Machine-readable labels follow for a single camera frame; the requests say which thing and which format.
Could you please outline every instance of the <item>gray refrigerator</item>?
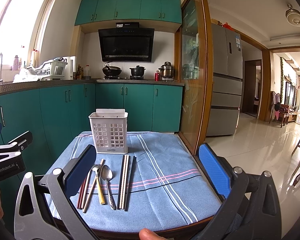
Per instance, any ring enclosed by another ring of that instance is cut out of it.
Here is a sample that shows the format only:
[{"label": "gray refrigerator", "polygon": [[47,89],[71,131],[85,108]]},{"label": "gray refrigerator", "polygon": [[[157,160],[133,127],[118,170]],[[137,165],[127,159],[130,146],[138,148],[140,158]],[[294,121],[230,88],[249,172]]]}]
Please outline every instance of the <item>gray refrigerator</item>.
[{"label": "gray refrigerator", "polygon": [[207,136],[235,132],[242,91],[240,35],[212,24],[213,88]]}]

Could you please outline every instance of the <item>tiled floor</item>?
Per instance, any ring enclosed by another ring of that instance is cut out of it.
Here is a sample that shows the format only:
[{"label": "tiled floor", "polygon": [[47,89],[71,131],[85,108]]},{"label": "tiled floor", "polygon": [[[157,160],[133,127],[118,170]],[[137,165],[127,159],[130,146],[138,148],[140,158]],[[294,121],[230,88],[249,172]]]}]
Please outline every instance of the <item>tiled floor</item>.
[{"label": "tiled floor", "polygon": [[300,182],[291,186],[291,175],[300,160],[300,148],[291,153],[300,139],[300,125],[269,124],[240,114],[238,128],[232,136],[207,137],[206,142],[218,155],[246,173],[261,174],[270,171],[279,196],[284,236],[300,216]]}]

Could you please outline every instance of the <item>ceiling lamp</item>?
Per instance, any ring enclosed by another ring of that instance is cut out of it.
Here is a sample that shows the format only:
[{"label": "ceiling lamp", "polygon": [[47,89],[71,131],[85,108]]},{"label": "ceiling lamp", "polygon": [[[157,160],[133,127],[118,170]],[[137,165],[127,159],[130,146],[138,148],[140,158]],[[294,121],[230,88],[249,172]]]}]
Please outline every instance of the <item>ceiling lamp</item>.
[{"label": "ceiling lamp", "polygon": [[289,9],[286,11],[286,18],[288,23],[293,26],[300,27],[300,12],[292,8],[291,4],[288,4]]}]

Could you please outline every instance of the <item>faucet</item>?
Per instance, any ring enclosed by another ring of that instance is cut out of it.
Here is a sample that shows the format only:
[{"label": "faucet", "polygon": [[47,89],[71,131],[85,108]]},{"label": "faucet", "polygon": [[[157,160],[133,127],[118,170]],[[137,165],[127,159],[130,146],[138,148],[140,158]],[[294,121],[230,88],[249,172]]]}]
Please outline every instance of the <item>faucet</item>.
[{"label": "faucet", "polygon": [[3,79],[2,79],[2,53],[0,53],[1,57],[1,65],[0,65],[0,85],[3,84]]}]

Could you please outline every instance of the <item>black pot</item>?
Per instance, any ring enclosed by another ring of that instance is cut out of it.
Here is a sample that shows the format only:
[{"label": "black pot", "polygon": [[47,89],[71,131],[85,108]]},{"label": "black pot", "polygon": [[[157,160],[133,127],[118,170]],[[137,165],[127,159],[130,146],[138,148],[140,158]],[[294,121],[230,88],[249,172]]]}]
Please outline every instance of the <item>black pot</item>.
[{"label": "black pot", "polygon": [[141,77],[145,73],[145,68],[141,66],[136,66],[135,68],[130,68],[131,69],[131,76],[134,77]]},{"label": "black pot", "polygon": [[122,69],[119,67],[115,67],[115,66],[106,66],[102,69],[102,72],[106,75],[106,76],[119,76],[120,73],[122,72]]}]

